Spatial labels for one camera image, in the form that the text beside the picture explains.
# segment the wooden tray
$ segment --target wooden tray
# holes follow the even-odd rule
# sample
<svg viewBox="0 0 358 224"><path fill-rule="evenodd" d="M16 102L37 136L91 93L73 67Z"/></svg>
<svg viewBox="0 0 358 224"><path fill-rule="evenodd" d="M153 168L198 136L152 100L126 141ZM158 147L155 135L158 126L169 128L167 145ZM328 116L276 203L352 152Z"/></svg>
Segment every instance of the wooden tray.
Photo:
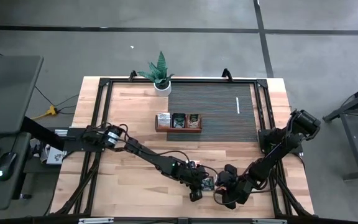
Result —
<svg viewBox="0 0 358 224"><path fill-rule="evenodd" d="M155 131L164 133L201 133L203 130L203 117L200 115L200 128L187 128L187 114L185 119L185 128L159 128L157 115L155 115Z"/></svg>

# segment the gray mat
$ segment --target gray mat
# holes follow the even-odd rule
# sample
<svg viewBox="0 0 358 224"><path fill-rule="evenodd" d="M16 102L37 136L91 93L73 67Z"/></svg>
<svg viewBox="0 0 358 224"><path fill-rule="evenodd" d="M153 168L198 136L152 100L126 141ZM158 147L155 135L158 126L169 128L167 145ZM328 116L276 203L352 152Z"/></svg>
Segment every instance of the gray mat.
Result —
<svg viewBox="0 0 358 224"><path fill-rule="evenodd" d="M237 113L236 98L240 113ZM203 116L201 133L168 133L168 141L257 141L248 84L172 83L168 111Z"/></svg>

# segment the white pot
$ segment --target white pot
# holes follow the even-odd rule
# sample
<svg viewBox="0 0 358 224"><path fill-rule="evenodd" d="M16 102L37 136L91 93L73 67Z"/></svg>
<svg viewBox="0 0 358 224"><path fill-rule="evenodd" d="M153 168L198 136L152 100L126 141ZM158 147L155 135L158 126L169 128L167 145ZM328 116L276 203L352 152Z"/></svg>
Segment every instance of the white pot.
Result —
<svg viewBox="0 0 358 224"><path fill-rule="evenodd" d="M172 91L171 81L169 81L168 87L166 87L166 88L163 89L163 90L160 90L159 88L157 88L157 87L155 86L155 83L154 83L154 88L155 88L155 94L156 94L157 96L168 96L168 95L171 93L171 91Z"/></svg>

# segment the wooden tabletop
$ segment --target wooden tabletop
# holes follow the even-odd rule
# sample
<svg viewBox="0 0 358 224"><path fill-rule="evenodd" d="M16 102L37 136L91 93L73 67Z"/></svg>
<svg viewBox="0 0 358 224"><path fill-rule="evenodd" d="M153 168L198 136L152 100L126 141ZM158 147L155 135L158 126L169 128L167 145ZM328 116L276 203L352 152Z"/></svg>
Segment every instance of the wooden tabletop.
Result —
<svg viewBox="0 0 358 224"><path fill-rule="evenodd" d="M91 123L99 78L84 77L73 127L85 127ZM281 78L268 78L267 82L276 126L278 128L285 127L290 116L290 107L284 81ZM256 113L253 88L251 88L251 94L255 123L257 124L256 130L258 130L259 118ZM101 122L105 95L106 90L103 92L97 124ZM262 91L261 96L264 114L267 114ZM263 156L257 142L167 141L166 133L156 133L154 130L156 113L167 110L168 98L155 96L151 83L115 83L112 88L108 122L127 124L129 134L133 138L138 139L140 143L157 153L181 150L187 153L190 159L199 160L202 164L213 167L218 172L223 170L226 164L232 164L239 169L239 172L243 172L252 161ZM269 128L269 121L266 117L265 123ZM172 154L172 156L182 157L181 154ZM75 152L63 161L51 212L61 208L77 188L83 158L83 152ZM283 159L283 164L288 188L302 206L313 213L305 172L299 158L287 155ZM284 211L282 193L280 190L277 192L280 208ZM102 153L99 167L92 216L274 217L270 193L251 194L248 201L244 205L237 204L235 210L216 204L212 192L203 192L203 198L197 202L190 202L189 193L188 187L162 176L153 165L133 154L105 151ZM82 209L85 207L87 195L88 187L83 197Z"/></svg>

